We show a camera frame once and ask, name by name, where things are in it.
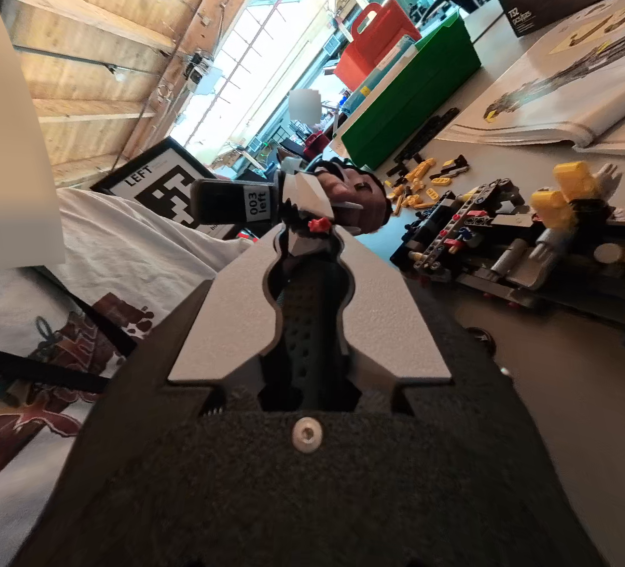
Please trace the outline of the person's light clothing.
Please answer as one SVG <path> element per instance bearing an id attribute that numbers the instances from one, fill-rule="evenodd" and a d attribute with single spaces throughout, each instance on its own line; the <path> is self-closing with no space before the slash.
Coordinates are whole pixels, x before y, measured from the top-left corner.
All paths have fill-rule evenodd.
<path id="1" fill-rule="evenodd" d="M 66 261 L 53 274 L 141 341 L 253 242 L 218 240 L 137 202 L 57 190 Z M 1 351 L 102 377 L 126 362 L 73 299 L 32 268 L 1 271 Z M 1 565 L 35 525 L 98 396 L 1 377 Z"/>

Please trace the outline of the lego instruction booklet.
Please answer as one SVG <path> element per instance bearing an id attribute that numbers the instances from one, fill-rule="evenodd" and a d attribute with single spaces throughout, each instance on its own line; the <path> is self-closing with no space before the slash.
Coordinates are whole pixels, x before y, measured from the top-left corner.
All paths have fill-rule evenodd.
<path id="1" fill-rule="evenodd" d="M 624 0 L 554 25 L 437 138 L 624 155 Z"/>

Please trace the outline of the person's left hand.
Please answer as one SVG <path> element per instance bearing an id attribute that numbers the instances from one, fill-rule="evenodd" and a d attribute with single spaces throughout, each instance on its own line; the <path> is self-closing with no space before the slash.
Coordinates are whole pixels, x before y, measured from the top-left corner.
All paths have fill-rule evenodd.
<path id="1" fill-rule="evenodd" d="M 330 203 L 353 202 L 363 205 L 358 210 L 333 210 L 335 222 L 351 227 L 358 234 L 370 234 L 387 224 L 391 205 L 384 185 L 372 173 L 362 170 L 348 160 L 323 160 L 313 169 Z"/>

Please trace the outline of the green plastic bin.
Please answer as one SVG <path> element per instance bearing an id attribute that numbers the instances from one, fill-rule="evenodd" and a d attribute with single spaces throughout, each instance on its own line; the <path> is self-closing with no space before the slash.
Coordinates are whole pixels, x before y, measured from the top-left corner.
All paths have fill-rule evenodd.
<path id="1" fill-rule="evenodd" d="M 455 12 L 417 42 L 403 69 L 341 134 L 348 157 L 358 167 L 378 168 L 480 67 Z"/>

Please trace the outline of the lego car chassis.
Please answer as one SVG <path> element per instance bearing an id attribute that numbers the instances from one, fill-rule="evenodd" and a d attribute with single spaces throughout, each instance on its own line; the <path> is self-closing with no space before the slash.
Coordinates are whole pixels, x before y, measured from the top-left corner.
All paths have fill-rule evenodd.
<path id="1" fill-rule="evenodd" d="M 389 260 L 406 276 L 457 283 L 507 303 L 558 306 L 624 327 L 622 173 L 584 161 L 553 169 L 557 188 L 526 201 L 510 179 L 451 189 L 415 212 Z"/>

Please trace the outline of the pile of yellow black lego pieces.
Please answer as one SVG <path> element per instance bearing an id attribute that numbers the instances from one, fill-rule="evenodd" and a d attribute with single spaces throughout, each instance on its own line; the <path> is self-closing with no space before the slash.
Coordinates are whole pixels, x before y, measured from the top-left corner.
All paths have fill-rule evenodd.
<path id="1" fill-rule="evenodd" d="M 387 172 L 383 181 L 386 197 L 391 205 L 391 216 L 398 217 L 403 210 L 428 211 L 443 199 L 458 176 L 468 172 L 470 165 L 463 155 L 437 166 L 435 158 L 420 156 L 399 163 Z"/>

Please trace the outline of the orange bag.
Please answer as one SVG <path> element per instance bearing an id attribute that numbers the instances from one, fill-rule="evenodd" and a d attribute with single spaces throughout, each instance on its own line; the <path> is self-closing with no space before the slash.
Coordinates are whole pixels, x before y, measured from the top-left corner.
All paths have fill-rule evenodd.
<path id="1" fill-rule="evenodd" d="M 344 49 L 334 74 L 355 91 L 404 36 L 413 42 L 421 33 L 396 0 L 370 3 L 351 26 L 352 41 Z"/>

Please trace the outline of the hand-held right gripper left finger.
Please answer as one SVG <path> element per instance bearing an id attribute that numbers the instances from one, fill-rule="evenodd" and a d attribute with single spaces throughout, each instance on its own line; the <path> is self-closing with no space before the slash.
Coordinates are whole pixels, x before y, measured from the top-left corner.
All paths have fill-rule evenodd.
<path id="1" fill-rule="evenodd" d="M 217 274 L 169 382 L 264 383 L 261 359 L 276 347 L 282 324 L 268 277 L 283 230 L 273 227 Z"/>

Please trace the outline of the black lego frame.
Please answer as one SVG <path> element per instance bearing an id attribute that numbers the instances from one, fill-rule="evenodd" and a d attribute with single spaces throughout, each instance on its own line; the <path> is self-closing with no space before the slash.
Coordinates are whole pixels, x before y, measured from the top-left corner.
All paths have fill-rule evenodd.
<path id="1" fill-rule="evenodd" d="M 424 148 L 440 134 L 460 113 L 458 108 L 450 108 L 441 115 L 429 118 L 412 139 L 412 147 L 417 151 Z"/>
<path id="2" fill-rule="evenodd" d="M 415 136 L 410 142 L 394 157 L 395 163 L 402 163 L 409 161 L 413 156 L 420 153 L 422 149 L 424 149 L 430 141 L 432 141 L 436 137 L 436 133 L 434 136 Z"/>

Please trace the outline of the teal padded package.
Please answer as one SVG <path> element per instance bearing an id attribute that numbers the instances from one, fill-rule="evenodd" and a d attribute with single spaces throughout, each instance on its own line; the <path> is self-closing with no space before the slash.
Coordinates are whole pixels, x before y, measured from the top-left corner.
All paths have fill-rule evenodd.
<path id="1" fill-rule="evenodd" d="M 367 83 L 362 83 L 343 102 L 340 108 L 341 112 L 349 116 L 357 109 L 360 104 L 364 102 L 364 100 L 369 96 L 370 93 L 370 86 Z"/>

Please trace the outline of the ceiling mounted device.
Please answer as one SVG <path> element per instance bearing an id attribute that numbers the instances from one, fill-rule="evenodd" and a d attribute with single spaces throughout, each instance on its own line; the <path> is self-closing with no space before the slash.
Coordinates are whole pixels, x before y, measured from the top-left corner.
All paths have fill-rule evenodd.
<path id="1" fill-rule="evenodd" d="M 183 77 L 183 90 L 207 96 L 214 93 L 215 85 L 223 78 L 223 71 L 215 65 L 210 54 L 198 50 L 189 59 Z"/>

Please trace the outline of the black lego steering wheel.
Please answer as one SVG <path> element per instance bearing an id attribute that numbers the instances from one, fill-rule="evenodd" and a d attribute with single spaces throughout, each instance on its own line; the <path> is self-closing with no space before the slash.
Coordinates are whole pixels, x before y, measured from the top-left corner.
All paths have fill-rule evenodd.
<path id="1" fill-rule="evenodd" d="M 497 352 L 497 344 L 494 337 L 485 329 L 480 327 L 467 327 L 466 332 L 483 346 L 487 354 L 494 358 Z"/>

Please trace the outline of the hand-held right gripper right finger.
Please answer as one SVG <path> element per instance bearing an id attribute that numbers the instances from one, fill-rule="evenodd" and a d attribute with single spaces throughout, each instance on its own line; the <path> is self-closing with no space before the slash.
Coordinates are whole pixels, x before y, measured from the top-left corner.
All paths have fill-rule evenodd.
<path id="1" fill-rule="evenodd" d="M 353 383 L 449 383 L 451 373 L 404 277 L 343 227 L 338 261 L 349 289 L 338 315 Z"/>

